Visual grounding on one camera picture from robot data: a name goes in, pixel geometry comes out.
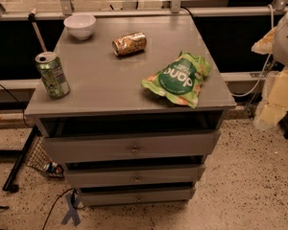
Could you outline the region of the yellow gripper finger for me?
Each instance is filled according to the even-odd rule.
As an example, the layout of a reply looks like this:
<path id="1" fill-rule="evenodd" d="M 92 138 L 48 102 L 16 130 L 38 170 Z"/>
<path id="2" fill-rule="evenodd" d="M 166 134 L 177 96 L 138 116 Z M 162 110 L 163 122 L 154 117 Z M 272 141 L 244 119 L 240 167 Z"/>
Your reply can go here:
<path id="1" fill-rule="evenodd" d="M 252 46 L 252 51 L 260 55 L 271 54 L 274 47 L 276 27 L 268 31 L 261 39 Z"/>
<path id="2" fill-rule="evenodd" d="M 262 89 L 262 100 L 255 110 L 253 124 L 267 130 L 275 127 L 288 112 L 288 66 L 268 74 Z"/>

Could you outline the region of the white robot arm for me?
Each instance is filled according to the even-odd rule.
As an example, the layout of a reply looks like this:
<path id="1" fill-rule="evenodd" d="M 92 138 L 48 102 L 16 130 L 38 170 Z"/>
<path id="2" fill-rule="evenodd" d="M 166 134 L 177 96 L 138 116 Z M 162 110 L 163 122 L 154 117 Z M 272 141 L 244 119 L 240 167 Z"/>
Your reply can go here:
<path id="1" fill-rule="evenodd" d="M 284 65 L 280 72 L 268 74 L 262 89 L 262 101 L 255 111 L 253 124 L 258 129 L 275 127 L 288 112 L 288 11 L 277 25 L 252 46 L 260 55 L 272 55 Z"/>

